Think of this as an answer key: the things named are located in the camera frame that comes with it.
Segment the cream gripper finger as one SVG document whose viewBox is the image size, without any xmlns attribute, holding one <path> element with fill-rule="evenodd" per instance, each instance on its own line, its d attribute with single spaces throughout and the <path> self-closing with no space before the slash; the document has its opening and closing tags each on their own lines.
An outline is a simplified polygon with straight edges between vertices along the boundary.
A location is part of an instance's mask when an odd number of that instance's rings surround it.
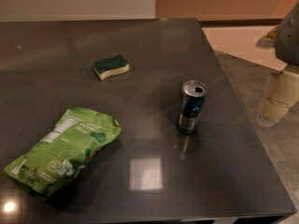
<svg viewBox="0 0 299 224">
<path fill-rule="evenodd" d="M 264 87 L 257 122 L 262 127 L 277 124 L 299 101 L 299 66 L 287 65 L 278 73 L 271 73 Z"/>
</svg>

